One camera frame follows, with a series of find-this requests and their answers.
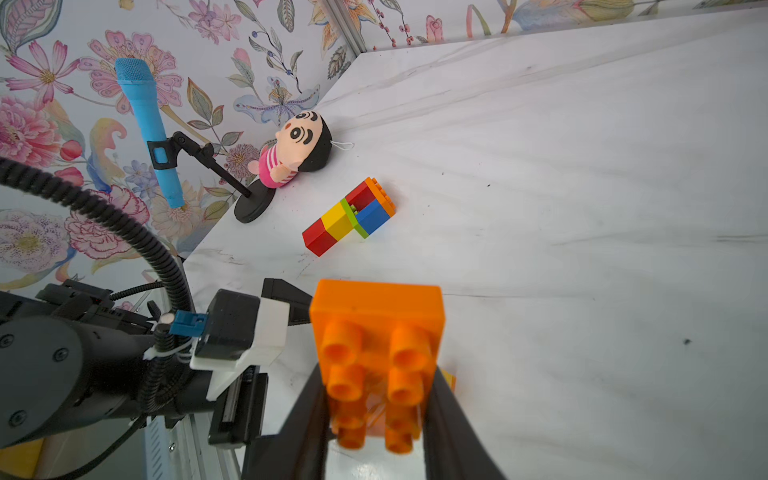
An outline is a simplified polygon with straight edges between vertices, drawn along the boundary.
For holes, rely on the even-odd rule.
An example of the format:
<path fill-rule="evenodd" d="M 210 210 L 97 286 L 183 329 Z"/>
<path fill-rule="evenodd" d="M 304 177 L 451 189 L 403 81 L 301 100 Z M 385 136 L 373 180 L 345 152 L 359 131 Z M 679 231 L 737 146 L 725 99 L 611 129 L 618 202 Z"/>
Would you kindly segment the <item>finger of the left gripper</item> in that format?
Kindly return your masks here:
<path fill-rule="evenodd" d="M 289 305 L 289 326 L 311 323 L 309 309 L 313 297 L 286 280 L 265 278 L 262 284 L 261 297 Z"/>

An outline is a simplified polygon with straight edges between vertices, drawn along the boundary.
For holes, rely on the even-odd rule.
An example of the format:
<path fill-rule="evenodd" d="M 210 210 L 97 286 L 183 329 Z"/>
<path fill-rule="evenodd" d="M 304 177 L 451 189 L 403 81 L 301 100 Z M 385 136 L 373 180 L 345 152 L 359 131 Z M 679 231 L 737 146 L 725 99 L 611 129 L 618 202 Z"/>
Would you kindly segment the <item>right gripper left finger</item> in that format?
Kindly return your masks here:
<path fill-rule="evenodd" d="M 320 367 L 316 366 L 280 431 L 246 447 L 241 477 L 322 480 L 329 436 L 328 399 Z"/>

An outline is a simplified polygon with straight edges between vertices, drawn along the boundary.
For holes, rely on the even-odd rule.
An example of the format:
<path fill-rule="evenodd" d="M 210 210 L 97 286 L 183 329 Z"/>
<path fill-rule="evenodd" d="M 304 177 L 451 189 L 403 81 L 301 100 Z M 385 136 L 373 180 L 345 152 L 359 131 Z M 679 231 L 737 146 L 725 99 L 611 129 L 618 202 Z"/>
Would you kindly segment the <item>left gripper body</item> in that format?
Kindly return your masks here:
<path fill-rule="evenodd" d="M 248 367 L 215 403 L 208 433 L 214 447 L 243 447 L 261 436 L 268 374 Z"/>

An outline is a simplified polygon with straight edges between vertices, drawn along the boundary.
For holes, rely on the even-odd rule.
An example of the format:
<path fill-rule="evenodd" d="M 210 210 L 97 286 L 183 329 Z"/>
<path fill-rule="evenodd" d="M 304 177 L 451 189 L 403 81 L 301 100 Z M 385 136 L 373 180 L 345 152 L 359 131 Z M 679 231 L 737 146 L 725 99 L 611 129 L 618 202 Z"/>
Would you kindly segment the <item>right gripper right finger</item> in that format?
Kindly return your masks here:
<path fill-rule="evenodd" d="M 437 370 L 424 419 L 426 478 L 505 479 L 483 447 L 445 376 Z"/>

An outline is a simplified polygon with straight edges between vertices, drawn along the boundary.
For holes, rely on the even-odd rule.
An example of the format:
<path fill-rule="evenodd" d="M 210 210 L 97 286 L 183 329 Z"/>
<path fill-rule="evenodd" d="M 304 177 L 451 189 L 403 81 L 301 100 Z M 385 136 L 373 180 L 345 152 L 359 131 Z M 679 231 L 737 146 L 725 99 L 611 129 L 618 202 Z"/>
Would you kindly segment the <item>yellow brick front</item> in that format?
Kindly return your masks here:
<path fill-rule="evenodd" d="M 343 201 L 336 203 L 322 215 L 324 229 L 336 240 L 342 240 L 353 229 L 353 217 L 348 215 L 349 207 Z"/>

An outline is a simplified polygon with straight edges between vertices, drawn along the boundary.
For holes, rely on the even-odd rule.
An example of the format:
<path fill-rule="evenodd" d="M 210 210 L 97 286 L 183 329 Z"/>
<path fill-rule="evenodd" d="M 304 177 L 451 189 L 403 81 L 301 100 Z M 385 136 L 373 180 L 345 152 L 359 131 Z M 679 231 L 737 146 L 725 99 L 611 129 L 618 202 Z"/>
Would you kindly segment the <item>yellow brick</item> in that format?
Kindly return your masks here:
<path fill-rule="evenodd" d="M 343 201 L 336 203 L 322 215 L 324 229 L 336 240 L 342 240 L 353 229 L 353 217 L 348 215 L 349 207 Z"/>
<path fill-rule="evenodd" d="M 454 392 L 456 388 L 456 377 L 446 370 L 441 370 L 443 378 L 445 379 L 449 389 Z"/>

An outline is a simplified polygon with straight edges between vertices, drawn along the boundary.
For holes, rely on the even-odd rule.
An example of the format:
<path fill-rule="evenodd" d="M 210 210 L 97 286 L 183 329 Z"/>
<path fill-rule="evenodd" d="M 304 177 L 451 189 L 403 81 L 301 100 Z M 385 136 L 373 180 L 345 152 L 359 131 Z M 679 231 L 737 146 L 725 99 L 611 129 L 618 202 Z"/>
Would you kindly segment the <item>lime green long brick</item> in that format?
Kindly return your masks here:
<path fill-rule="evenodd" d="M 353 206 L 350 206 L 346 199 L 342 199 L 339 204 L 341 205 L 347 219 L 350 222 L 351 227 L 363 238 L 369 237 L 368 232 L 361 226 L 357 220 L 357 211 Z"/>

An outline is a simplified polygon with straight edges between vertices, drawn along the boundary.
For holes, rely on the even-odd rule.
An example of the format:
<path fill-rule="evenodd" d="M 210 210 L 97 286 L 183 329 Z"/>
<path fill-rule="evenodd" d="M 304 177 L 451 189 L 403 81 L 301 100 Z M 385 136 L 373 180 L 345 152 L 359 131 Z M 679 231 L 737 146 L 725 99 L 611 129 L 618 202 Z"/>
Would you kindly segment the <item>blue small brick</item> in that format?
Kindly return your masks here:
<path fill-rule="evenodd" d="M 367 238 L 390 218 L 391 216 L 381 203 L 378 200 L 373 200 L 356 215 L 359 225 L 358 232 L 363 238 Z"/>

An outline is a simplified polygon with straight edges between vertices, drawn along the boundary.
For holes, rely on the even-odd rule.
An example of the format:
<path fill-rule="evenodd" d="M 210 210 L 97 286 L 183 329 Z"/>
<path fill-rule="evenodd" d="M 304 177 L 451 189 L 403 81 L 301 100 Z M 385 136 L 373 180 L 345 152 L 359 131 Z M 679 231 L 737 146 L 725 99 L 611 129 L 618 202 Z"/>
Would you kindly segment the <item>red long brick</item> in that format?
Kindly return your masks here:
<path fill-rule="evenodd" d="M 348 193 L 344 199 L 353 211 L 361 212 L 373 202 L 376 197 L 368 183 L 363 181 Z"/>

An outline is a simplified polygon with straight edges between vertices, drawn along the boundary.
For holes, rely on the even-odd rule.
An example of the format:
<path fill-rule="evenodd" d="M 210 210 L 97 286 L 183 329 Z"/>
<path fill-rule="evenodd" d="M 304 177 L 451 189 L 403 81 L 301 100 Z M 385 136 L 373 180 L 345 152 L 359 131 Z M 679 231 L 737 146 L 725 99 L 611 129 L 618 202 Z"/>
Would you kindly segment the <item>red square brick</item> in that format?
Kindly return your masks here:
<path fill-rule="evenodd" d="M 305 247 L 317 257 L 324 255 L 338 242 L 338 240 L 326 230 L 321 219 L 312 223 L 302 233 L 302 238 Z"/>

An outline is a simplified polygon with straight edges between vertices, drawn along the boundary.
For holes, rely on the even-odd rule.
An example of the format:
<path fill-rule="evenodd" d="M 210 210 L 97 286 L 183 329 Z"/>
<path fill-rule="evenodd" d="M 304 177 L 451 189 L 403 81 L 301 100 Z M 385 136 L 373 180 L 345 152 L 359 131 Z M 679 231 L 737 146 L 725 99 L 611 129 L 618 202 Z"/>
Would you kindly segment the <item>orange tall long brick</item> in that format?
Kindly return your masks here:
<path fill-rule="evenodd" d="M 365 179 L 365 183 L 377 202 L 387 212 L 387 215 L 389 217 L 394 216 L 396 213 L 396 206 L 378 181 L 375 178 L 368 177 Z"/>

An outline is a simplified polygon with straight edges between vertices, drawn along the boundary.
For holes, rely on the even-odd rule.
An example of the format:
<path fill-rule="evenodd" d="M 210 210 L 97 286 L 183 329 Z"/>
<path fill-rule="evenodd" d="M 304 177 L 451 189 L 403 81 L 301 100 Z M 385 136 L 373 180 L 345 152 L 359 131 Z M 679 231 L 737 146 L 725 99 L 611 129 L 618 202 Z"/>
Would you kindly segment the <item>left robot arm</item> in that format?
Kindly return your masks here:
<path fill-rule="evenodd" d="M 258 438 L 268 378 L 257 351 L 267 310 L 278 325 L 309 320 L 310 296 L 278 280 L 260 296 L 218 291 L 203 313 L 148 316 L 107 289 L 68 281 L 33 299 L 1 296 L 1 443 L 10 447 L 105 419 L 212 416 L 208 441 Z"/>

